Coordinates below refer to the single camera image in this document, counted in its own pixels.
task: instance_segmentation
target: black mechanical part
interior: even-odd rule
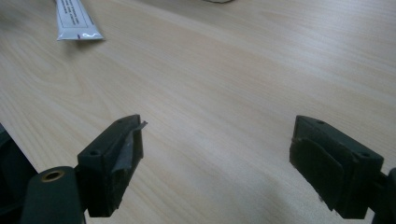
[[[74,169],[55,167],[30,180],[21,224],[82,224],[83,211]]]
[[[38,175],[0,129],[0,223],[81,224],[86,209],[91,217],[110,217],[143,158],[146,124],[139,115],[119,119],[78,154],[76,168],[55,167]]]
[[[396,220],[396,170],[382,174],[380,155],[331,125],[297,116],[290,162],[341,217],[362,219],[370,207],[373,223]]]
[[[0,124],[0,223],[19,222],[28,182],[36,174]]]
[[[78,183],[90,217],[110,217],[119,208],[143,158],[141,130],[146,124],[137,115],[119,119],[78,154]]]

